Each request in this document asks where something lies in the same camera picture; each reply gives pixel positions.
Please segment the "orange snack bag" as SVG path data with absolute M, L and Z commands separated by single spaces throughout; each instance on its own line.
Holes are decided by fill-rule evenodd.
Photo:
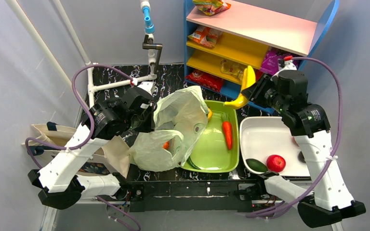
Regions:
M 220 30 L 198 25 L 197 29 L 187 37 L 199 45 L 207 48 L 214 48 L 221 35 L 222 31 Z

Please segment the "purple snack bag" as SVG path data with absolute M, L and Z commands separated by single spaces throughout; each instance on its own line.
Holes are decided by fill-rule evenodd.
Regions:
M 298 57 L 298 55 L 284 50 L 269 48 L 264 56 L 260 71 L 274 75 L 279 70 L 278 60 L 283 59 L 286 56 Z

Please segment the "dark green avocado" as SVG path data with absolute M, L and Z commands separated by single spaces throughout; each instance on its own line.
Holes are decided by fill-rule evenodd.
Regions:
M 256 172 L 263 173 L 268 171 L 267 166 L 257 159 L 253 158 L 246 159 L 246 164 L 250 169 Z

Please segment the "yellow banana bunch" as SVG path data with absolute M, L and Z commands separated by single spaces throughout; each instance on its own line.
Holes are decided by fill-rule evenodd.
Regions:
M 244 90 L 253 86 L 256 82 L 256 74 L 254 69 L 249 65 L 243 71 L 242 85 L 238 97 L 231 102 L 224 102 L 224 107 L 232 109 L 240 109 L 246 106 L 249 102 L 249 97 L 243 93 Z

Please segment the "snack bag on top shelf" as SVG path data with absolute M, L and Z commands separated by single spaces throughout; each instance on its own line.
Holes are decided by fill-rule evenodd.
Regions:
M 207 16 L 221 13 L 230 9 L 231 7 L 231 4 L 225 2 L 224 0 L 193 0 L 192 2 L 195 4 L 198 10 Z

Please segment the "red orange tomato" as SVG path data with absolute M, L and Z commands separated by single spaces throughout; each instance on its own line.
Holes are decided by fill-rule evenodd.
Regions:
M 167 142 L 165 142 L 165 143 L 163 144 L 163 149 L 168 150 L 168 149 L 169 149 L 169 147 L 170 147 L 170 142 L 169 142 L 169 141 L 167 141 Z

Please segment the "red apple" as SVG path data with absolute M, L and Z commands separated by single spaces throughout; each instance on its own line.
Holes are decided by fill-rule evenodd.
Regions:
M 270 171 L 282 172 L 286 167 L 286 160 L 280 155 L 270 155 L 266 160 L 266 166 Z

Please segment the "yellow bell pepper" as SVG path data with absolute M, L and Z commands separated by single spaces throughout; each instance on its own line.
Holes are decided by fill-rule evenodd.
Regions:
M 208 115 L 207 115 L 207 117 L 208 117 L 208 120 L 209 120 L 209 121 L 211 120 L 212 115 L 213 115 L 212 110 L 211 110 L 210 108 L 208 108 Z

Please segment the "white plastic tray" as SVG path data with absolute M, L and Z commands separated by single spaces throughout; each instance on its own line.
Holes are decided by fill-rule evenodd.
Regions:
M 260 172 L 247 166 L 247 159 L 265 164 L 270 155 L 282 156 L 286 167 L 279 174 L 284 177 L 310 177 L 307 165 L 299 158 L 300 148 L 293 141 L 289 128 L 279 116 L 254 116 L 243 119 L 239 128 L 240 151 L 246 169 L 254 174 Z

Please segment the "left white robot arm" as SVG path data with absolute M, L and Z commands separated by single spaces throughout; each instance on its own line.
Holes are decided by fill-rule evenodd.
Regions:
M 119 98 L 96 103 L 82 119 L 72 138 L 46 166 L 28 173 L 32 185 L 41 189 L 38 197 L 43 205 L 66 209 L 82 197 L 114 196 L 128 183 L 120 172 L 100 176 L 81 176 L 78 170 L 100 148 L 128 130 L 154 130 L 154 82 L 141 82 Z

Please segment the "green plastic tray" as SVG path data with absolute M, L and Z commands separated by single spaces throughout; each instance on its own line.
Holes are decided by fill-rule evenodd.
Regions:
M 239 163 L 239 125 L 236 110 L 224 107 L 220 101 L 206 100 L 206 105 L 213 115 L 190 155 L 195 165 L 201 170 L 193 169 L 185 162 L 182 169 L 201 173 L 226 173 L 233 171 Z M 228 150 L 222 131 L 222 114 L 232 124 L 233 148 Z

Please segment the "yellow snack bag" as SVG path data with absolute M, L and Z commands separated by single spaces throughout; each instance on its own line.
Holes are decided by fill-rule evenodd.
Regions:
M 244 70 L 247 67 L 246 65 L 228 59 L 223 59 L 220 64 L 221 73 L 230 75 L 240 81 L 243 79 Z

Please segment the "green chili pepper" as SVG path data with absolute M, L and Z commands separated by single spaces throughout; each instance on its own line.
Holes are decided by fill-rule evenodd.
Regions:
M 197 170 L 201 170 L 200 167 L 198 167 L 197 165 L 194 164 L 194 162 L 192 161 L 191 157 L 189 157 L 187 159 L 187 163 L 193 168 L 193 169 L 197 169 Z

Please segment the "translucent white plastic bag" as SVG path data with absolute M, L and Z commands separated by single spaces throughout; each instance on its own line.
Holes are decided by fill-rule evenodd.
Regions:
M 153 115 L 155 130 L 139 133 L 129 149 L 130 163 L 161 172 L 184 166 L 208 123 L 202 89 L 191 86 L 160 99 Z M 163 149 L 170 142 L 168 150 Z

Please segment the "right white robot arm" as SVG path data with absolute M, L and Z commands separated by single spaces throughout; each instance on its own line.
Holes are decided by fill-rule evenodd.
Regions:
M 327 115 L 320 105 L 308 102 L 307 84 L 301 71 L 283 70 L 272 77 L 264 75 L 241 92 L 250 101 L 269 106 L 281 115 L 303 153 L 312 180 L 312 185 L 304 189 L 278 173 L 262 174 L 266 192 L 286 205 L 253 212 L 251 218 L 274 218 L 276 213 L 295 206 L 308 227 L 318 228 L 366 212 L 365 205 L 356 201 L 346 187 L 335 159 Z

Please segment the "red snack bag left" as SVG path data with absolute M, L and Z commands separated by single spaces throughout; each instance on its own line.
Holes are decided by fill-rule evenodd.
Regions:
M 209 88 L 215 92 L 220 92 L 221 88 L 225 83 L 224 79 L 197 69 L 194 69 L 193 72 L 185 76 L 185 79 L 188 79 L 194 83 Z

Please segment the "orange carrot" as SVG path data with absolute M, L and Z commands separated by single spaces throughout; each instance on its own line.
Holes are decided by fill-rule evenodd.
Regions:
M 233 148 L 233 129 L 232 124 L 228 120 L 227 116 L 225 114 L 222 114 L 222 131 L 223 135 L 225 137 L 225 142 L 228 150 L 232 150 Z

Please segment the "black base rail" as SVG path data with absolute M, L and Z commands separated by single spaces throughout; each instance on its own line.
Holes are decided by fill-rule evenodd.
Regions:
M 111 203 L 130 212 L 231 210 L 252 212 L 277 200 L 257 180 L 131 181 Z

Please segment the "white pvc pipe frame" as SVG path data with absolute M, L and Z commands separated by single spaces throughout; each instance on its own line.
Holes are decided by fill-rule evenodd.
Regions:
M 69 79 L 66 72 L 63 70 L 59 62 L 57 61 L 54 54 L 49 49 L 48 45 L 38 32 L 38 30 L 35 28 L 27 14 L 25 13 L 24 9 L 21 7 L 20 3 L 16 0 L 7 0 L 7 5 L 10 7 L 12 12 L 16 15 L 16 17 L 19 19 L 23 27 L 27 30 L 29 35 L 34 39 L 34 41 L 37 43 L 37 45 L 41 48 L 41 50 L 44 52 L 46 58 L 51 63 L 51 65 L 54 67 L 56 72 L 60 77 L 66 80 L 66 83 L 72 87 L 72 82 Z M 111 84 L 105 84 L 105 85 L 99 85 L 96 86 L 93 83 L 93 65 L 94 63 L 91 62 L 89 59 L 67 13 L 65 12 L 61 2 L 59 0 L 55 0 L 54 6 L 57 10 L 57 12 L 60 15 L 61 20 L 63 21 L 64 25 L 66 26 L 66 29 L 68 30 L 69 35 L 71 36 L 71 39 L 73 40 L 74 45 L 76 46 L 77 50 L 79 51 L 80 56 L 82 57 L 85 66 L 87 69 L 87 76 L 88 76 L 88 85 L 87 85 L 87 94 L 89 99 L 89 107 L 94 106 L 95 99 L 94 94 L 100 90 L 108 90 L 116 87 L 121 87 L 125 85 L 130 85 L 130 80 L 124 80 L 119 81 Z M 141 0 L 140 1 L 140 9 L 143 14 L 144 18 L 144 24 L 145 24 L 145 37 L 144 41 L 142 43 L 142 49 L 148 51 L 148 66 L 150 68 L 150 74 L 147 76 L 139 77 L 141 81 L 144 81 L 146 78 L 148 81 L 155 80 L 158 77 L 158 67 L 161 57 L 161 52 L 163 45 L 161 43 L 156 43 L 155 38 L 153 35 L 153 32 L 155 32 L 155 27 L 151 19 L 151 7 L 150 3 L 147 0 Z

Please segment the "colourful shelf unit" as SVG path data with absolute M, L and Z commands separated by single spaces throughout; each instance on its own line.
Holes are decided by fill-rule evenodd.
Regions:
M 232 0 L 231 8 L 213 16 L 201 12 L 192 1 L 184 1 L 184 34 L 193 33 L 198 26 L 222 32 L 214 48 L 193 41 L 185 42 L 184 75 L 194 69 L 224 80 L 219 93 L 235 99 L 241 81 L 220 71 L 220 62 L 228 59 L 261 70 L 265 54 L 271 49 L 310 57 L 317 49 L 333 22 L 339 1 L 324 6 L 317 22 L 275 12 Z

